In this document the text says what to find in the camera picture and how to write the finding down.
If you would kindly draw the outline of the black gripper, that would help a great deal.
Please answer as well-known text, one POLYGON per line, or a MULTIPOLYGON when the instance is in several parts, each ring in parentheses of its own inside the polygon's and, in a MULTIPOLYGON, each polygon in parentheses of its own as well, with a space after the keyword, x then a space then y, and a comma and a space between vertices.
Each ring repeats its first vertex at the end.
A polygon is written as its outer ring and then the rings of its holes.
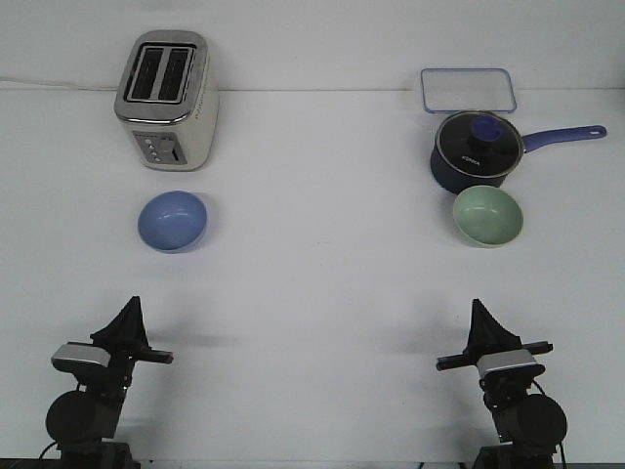
POLYGON ((107 368, 92 367, 72 372, 79 383, 93 390, 128 389, 137 362, 171 364, 174 360, 172 352, 148 346, 139 296, 133 296, 106 327, 92 333, 90 337, 98 347, 114 347, 108 351, 111 359, 107 368))
POLYGON ((535 357, 553 350, 547 341, 521 344, 521 339, 504 328, 480 299, 474 299, 466 352, 489 354, 441 357, 436 370, 474 366, 486 396, 526 396, 534 379, 545 372, 535 357))

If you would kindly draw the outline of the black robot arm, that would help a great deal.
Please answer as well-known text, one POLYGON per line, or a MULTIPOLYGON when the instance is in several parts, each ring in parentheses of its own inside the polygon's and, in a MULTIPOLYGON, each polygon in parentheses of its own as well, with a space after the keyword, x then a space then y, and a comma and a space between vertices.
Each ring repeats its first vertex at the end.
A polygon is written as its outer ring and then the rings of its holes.
POLYGON ((61 468, 140 468, 127 443, 113 438, 137 362, 170 364, 173 354, 150 347, 141 298, 133 296, 89 343, 66 342, 52 355, 76 388, 56 398, 46 430, 61 453, 61 468))
POLYGON ((548 341, 524 343, 475 299, 467 345, 458 355, 440 357, 439 371, 473 366, 482 400, 499 443, 480 448, 474 468, 553 468, 563 446, 567 419, 563 408, 537 385, 546 367, 537 355, 553 351, 548 341))

